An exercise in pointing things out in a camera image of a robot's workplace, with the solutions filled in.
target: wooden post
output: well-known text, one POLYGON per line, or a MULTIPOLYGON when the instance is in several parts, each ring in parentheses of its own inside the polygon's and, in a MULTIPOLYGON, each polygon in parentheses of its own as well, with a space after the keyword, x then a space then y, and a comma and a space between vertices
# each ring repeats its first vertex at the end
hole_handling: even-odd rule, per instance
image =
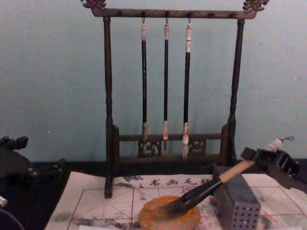
POLYGON ((112 119, 112 62, 111 62, 111 19, 104 17, 105 37, 105 81, 106 81, 106 164, 105 198, 112 197, 114 178, 113 119, 112 119))
POLYGON ((243 27, 244 19, 239 19, 237 22, 237 34, 236 34, 236 53, 234 62, 234 72, 232 77, 232 93, 230 101, 230 115, 228 118, 229 135, 228 135, 228 154, 226 164, 228 166, 234 165, 236 162, 236 149, 235 149, 235 133, 236 133, 236 95, 239 86, 240 65, 241 65, 241 53, 242 53, 242 41, 243 41, 243 27))
POLYGON ((221 147, 220 147, 220 165, 226 166, 227 162, 227 144, 228 144, 228 136, 229 136, 229 126, 228 124, 224 125, 222 127, 222 133, 221 133, 221 147))

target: carved finial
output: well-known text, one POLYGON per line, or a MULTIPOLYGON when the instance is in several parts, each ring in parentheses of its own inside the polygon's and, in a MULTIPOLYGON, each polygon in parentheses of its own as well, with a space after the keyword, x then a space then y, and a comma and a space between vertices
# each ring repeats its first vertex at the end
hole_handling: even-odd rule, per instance
POLYGON ((262 5, 268 4, 270 0, 245 0, 243 3, 243 9, 245 13, 252 13, 253 11, 262 11, 264 7, 262 5))
POLYGON ((83 3, 85 8, 97 8, 103 11, 106 7, 106 0, 86 0, 86 3, 83 3))

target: brush bristle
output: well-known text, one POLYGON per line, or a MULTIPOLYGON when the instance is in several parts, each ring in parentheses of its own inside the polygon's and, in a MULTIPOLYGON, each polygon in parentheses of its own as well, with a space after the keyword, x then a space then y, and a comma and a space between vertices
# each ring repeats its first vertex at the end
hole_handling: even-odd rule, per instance
POLYGON ((164 139, 163 142, 164 142, 164 151, 166 151, 166 149, 167 149, 167 139, 164 139))
POLYGON ((189 146, 188 145, 183 145, 182 147, 182 158, 185 160, 188 156, 188 151, 189 151, 189 146))
POLYGON ((146 143, 143 143, 143 145, 142 145, 142 153, 144 155, 146 155, 146 151, 147 151, 147 145, 146 145, 146 143))
POLYGON ((185 204, 179 198, 177 200, 172 201, 169 204, 160 206, 156 209, 150 210, 150 214, 155 220, 162 219, 172 219, 186 214, 188 210, 186 209, 185 204))

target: calligraphy brush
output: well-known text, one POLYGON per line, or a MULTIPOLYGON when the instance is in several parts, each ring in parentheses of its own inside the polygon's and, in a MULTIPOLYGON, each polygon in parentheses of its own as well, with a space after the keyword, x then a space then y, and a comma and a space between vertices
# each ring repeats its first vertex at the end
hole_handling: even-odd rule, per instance
POLYGON ((142 152, 146 154, 147 150, 147 74, 146 74, 146 24, 143 17, 141 29, 142 34, 142 77, 143 77, 143 126, 142 126, 142 152))
POLYGON ((155 209, 148 210, 148 212, 155 220, 166 220, 180 217, 186 214, 189 209, 203 201, 207 196, 211 195, 217 188, 254 164, 254 161, 244 160, 224 172, 219 177, 190 190, 177 200, 155 209))
POLYGON ((186 41, 186 68, 184 81, 184 107, 183 107, 183 132, 182 132, 182 157, 185 159, 189 151, 189 127, 188 127, 188 111, 189 111, 189 72, 190 72, 190 54, 191 54, 191 35, 192 26, 189 23, 187 26, 187 41, 186 41))
POLYGON ((164 150, 167 147, 167 139, 168 139, 168 127, 167 127, 167 87, 168 87, 168 34, 169 34, 169 26, 168 26, 168 18, 166 18, 165 24, 165 48, 164 48, 164 125, 163 125, 163 142, 164 142, 164 150))

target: light wooden brush handle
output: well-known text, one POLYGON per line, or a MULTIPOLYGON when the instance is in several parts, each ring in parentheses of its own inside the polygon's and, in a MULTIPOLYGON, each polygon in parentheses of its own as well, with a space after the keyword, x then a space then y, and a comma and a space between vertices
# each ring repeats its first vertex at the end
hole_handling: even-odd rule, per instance
POLYGON ((239 175, 240 173, 242 173, 245 169, 250 168, 251 166, 253 166, 255 164, 254 161, 247 161, 244 160, 242 162, 240 162, 239 164, 235 165, 234 167, 232 167, 231 169, 229 169, 228 171, 224 172, 221 176, 220 179, 223 183, 226 183, 227 181, 231 180, 232 178, 234 178, 235 176, 239 175))

